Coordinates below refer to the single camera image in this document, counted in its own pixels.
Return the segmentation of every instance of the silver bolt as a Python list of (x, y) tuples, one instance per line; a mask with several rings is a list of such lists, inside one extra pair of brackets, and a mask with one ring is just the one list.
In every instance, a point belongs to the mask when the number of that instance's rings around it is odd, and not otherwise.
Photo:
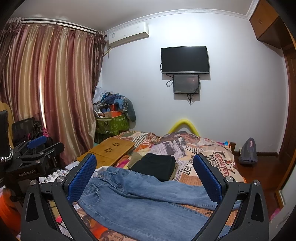
[(30, 185), (34, 186), (36, 184), (36, 182), (37, 182), (36, 180), (32, 180), (32, 181), (30, 181)]
[(229, 183), (233, 182), (233, 177), (231, 177), (231, 176), (227, 176), (225, 179)]
[(64, 181), (64, 177), (63, 176), (59, 176), (59, 177), (57, 177), (57, 182), (58, 183), (61, 183), (62, 181)]
[(256, 186), (259, 186), (259, 185), (260, 185), (260, 182), (259, 182), (258, 180), (254, 180), (254, 184), (255, 184)]

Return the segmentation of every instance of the jeans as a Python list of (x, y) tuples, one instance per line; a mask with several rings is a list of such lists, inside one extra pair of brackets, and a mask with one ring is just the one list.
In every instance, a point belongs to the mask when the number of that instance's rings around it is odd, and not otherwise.
[[(203, 186), (162, 183), (116, 167), (91, 178), (78, 203), (101, 225), (140, 241), (190, 241), (208, 217), (178, 204), (210, 210), (217, 206)], [(229, 228), (225, 226), (220, 237)]]

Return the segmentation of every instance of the newspaper print fabric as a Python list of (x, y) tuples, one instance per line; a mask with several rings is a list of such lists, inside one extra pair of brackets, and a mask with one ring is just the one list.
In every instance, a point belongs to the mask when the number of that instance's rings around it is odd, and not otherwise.
[[(115, 138), (135, 142), (134, 152), (137, 152), (142, 156), (147, 153), (174, 156), (177, 164), (174, 180), (182, 183), (195, 186), (202, 185), (193, 168), (193, 158), (198, 153), (202, 153), (224, 176), (230, 175), (237, 182), (245, 181), (236, 169), (234, 157), (228, 142), (216, 142), (207, 138), (195, 136), (185, 131), (170, 133), (161, 138), (158, 138), (153, 133), (127, 131), (115, 136)], [(129, 160), (130, 155), (131, 153), (128, 153), (128, 155), (122, 157), (117, 166), (119, 166), (121, 162)], [(132, 238), (105, 228), (87, 215), (77, 203), (73, 203), (73, 205), (84, 223), (99, 241), (135, 241)], [(184, 206), (208, 217), (213, 213), (213, 211), (208, 209), (188, 205)], [(226, 225), (232, 225), (236, 214), (237, 210), (231, 212)]]

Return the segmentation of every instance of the television screen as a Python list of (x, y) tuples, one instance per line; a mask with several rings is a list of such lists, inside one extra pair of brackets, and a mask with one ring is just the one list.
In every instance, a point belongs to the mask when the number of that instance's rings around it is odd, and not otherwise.
[(161, 64), (163, 74), (210, 73), (206, 46), (162, 48)]
[(175, 74), (174, 94), (199, 94), (200, 83), (197, 74)]

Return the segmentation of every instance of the gray bag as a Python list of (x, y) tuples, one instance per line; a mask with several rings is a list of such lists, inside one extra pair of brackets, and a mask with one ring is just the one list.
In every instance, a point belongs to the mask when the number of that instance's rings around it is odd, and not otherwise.
[(239, 156), (239, 164), (252, 165), (258, 162), (256, 153), (256, 144), (253, 138), (249, 138), (243, 145), (241, 154)]

